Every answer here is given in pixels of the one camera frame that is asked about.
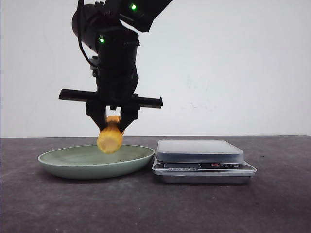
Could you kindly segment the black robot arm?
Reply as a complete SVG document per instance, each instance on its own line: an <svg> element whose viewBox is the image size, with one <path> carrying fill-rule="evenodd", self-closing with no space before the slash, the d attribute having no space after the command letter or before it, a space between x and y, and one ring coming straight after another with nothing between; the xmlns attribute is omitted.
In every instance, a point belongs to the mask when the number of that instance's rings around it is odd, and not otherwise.
<svg viewBox="0 0 311 233"><path fill-rule="evenodd" d="M79 47L95 52L87 58L97 90L63 89L61 100L86 103L86 114L100 130L108 126L106 108L121 109L117 122L123 132L142 107L161 108L161 98L141 97L136 68L139 32L149 31L153 21L169 5L167 0L107 0L85 4L79 1L72 17L72 29Z"/></svg>

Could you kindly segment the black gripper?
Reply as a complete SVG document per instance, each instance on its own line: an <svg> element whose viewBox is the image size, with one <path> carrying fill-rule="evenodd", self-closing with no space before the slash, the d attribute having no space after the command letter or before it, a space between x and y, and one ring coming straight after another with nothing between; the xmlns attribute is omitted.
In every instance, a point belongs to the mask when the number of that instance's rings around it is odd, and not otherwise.
<svg viewBox="0 0 311 233"><path fill-rule="evenodd" d="M118 129L124 132L134 120L138 119L138 111L141 107L160 109L163 106L161 97L141 97L134 93L138 84L136 56L129 56L129 61L134 66L130 76L112 79L102 78L98 73L98 69L95 66L90 66L92 75L96 78L97 91L62 89L58 98L69 101L87 101L86 114L91 117L99 130L107 127L105 105L120 107L121 113Z"/></svg>

